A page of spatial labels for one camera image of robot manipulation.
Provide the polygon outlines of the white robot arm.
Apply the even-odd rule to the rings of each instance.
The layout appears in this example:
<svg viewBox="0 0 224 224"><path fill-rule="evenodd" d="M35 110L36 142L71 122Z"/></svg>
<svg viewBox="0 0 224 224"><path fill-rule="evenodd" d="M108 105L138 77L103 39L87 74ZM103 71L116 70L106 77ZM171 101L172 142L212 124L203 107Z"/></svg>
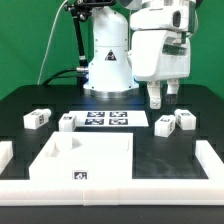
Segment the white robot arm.
<svg viewBox="0 0 224 224"><path fill-rule="evenodd" d="M190 36L198 0L119 0L129 18L106 4L92 9L94 57L84 90L120 97L147 84L150 107L177 102L179 80L190 74Z"/></svg>

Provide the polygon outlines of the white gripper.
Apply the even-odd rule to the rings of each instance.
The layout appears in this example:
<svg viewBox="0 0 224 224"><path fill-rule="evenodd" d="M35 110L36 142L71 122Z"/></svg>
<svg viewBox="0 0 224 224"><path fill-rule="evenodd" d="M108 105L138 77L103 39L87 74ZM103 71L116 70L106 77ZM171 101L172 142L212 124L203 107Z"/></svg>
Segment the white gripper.
<svg viewBox="0 0 224 224"><path fill-rule="evenodd" d="M168 30L135 31L132 36L132 74L137 81L150 81L147 91L151 109L161 108L161 84L167 81L167 104L176 104L178 79L190 74L190 41L176 42L178 34Z"/></svg>

